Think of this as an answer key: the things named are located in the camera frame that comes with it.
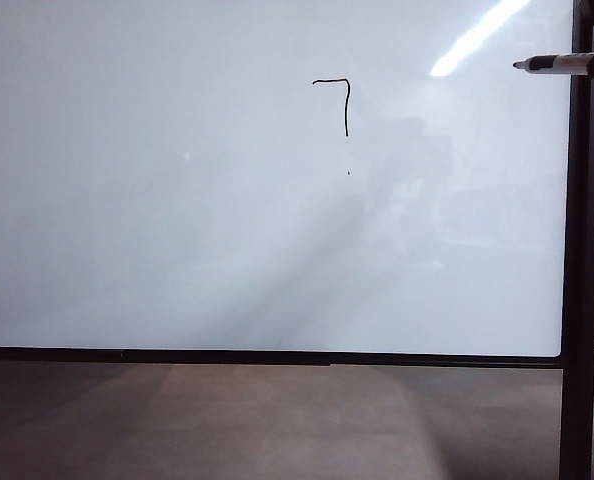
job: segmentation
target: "whiteboard stand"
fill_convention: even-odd
[[[576,52],[594,50],[594,29],[575,18]],[[560,480],[590,480],[594,403],[594,80],[572,83],[568,190],[570,235],[564,318]],[[573,185],[573,179],[579,179]]]
[[[594,46],[576,2],[574,51]],[[139,350],[0,347],[0,360],[273,365],[410,365],[563,369],[560,480],[590,480],[594,401],[594,80],[571,92],[561,355],[500,357],[340,351]]]

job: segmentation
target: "metal pole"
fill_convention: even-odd
[[[575,50],[594,46],[593,27],[575,18]],[[560,437],[560,480],[591,480],[594,403],[594,80],[573,83],[568,213],[576,245],[566,259],[569,275],[569,316],[564,322],[563,383]]]

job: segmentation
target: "whiteboard frame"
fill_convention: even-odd
[[[581,36],[588,32],[577,1],[572,46],[578,51]],[[574,357],[575,332],[583,325],[584,313],[592,310],[594,298],[594,248],[588,245],[594,211],[587,201],[592,196],[588,169],[594,164],[594,123],[590,121],[590,96],[580,88],[587,80],[573,79],[570,90],[568,180],[562,305],[561,353],[556,357],[434,355],[406,353],[349,353],[271,350],[158,350],[82,349],[45,347],[0,347],[0,360],[74,361],[108,363],[176,364],[263,364],[263,365],[408,365],[484,368],[561,369]]]

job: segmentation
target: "black marker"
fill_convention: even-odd
[[[573,53],[570,55],[539,55],[523,62],[513,63],[513,67],[528,73],[550,75],[588,75],[588,64],[594,53]]]

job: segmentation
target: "whiteboard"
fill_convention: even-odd
[[[512,63],[571,31],[561,0],[0,0],[0,346],[557,356],[570,81]]]

